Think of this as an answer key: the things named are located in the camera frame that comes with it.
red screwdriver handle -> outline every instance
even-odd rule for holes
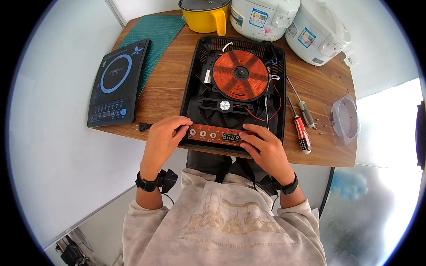
[[[299,145],[303,153],[310,153],[312,150],[311,139],[309,138],[308,133],[305,130],[302,119],[300,116],[294,118],[294,123],[296,124],[297,133],[299,135]]]

screwdriver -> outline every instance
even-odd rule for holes
[[[303,125],[302,119],[300,118],[300,116],[296,114],[296,111],[294,110],[293,104],[291,103],[291,100],[288,97],[288,95],[287,95],[287,99],[290,102],[291,109],[293,109],[293,113],[294,113],[293,121],[296,124],[297,133],[299,135],[300,148],[302,149],[303,153],[308,154],[312,150],[311,139],[309,138],[309,135],[305,130],[305,126]]]
[[[287,78],[287,80],[288,80],[288,83],[290,83],[290,85],[291,85],[291,87],[293,88],[293,90],[294,90],[294,93],[296,93],[296,96],[297,96],[297,98],[299,99],[299,108],[300,108],[300,110],[302,111],[302,115],[303,115],[303,118],[305,119],[305,122],[306,122],[306,125],[309,127],[309,128],[311,128],[311,127],[314,127],[315,126],[315,124],[314,124],[314,119],[312,118],[312,115],[311,115],[311,112],[308,110],[308,108],[306,107],[306,103],[305,103],[305,101],[302,101],[301,99],[300,99],[300,97],[299,97],[299,95],[297,94],[297,92],[296,92],[296,90],[295,90],[295,88],[293,87],[293,84],[291,84],[291,81],[290,81],[290,79],[288,78],[288,76],[285,76],[286,78]]]

hand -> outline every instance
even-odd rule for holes
[[[161,167],[172,155],[190,125],[192,125],[191,119],[173,115],[151,126],[145,145],[144,158],[140,165],[142,179],[154,181],[157,178]],[[173,136],[173,132],[179,126],[183,127]]]
[[[243,128],[256,133],[263,140],[255,135],[240,131],[240,138],[246,141],[242,142],[240,146],[253,157],[254,161],[265,172],[275,177],[281,185],[286,186],[293,183],[294,172],[287,160],[282,142],[265,127],[244,124]]]

gray screwdriver handle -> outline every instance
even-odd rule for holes
[[[305,101],[299,102],[299,108],[302,110],[303,118],[305,119],[306,125],[311,128],[314,127],[314,119],[312,118],[311,112],[306,107]]]

yellow handle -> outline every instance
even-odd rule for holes
[[[226,17],[223,9],[213,10],[212,16],[216,20],[216,30],[219,36],[225,36],[226,34]]]

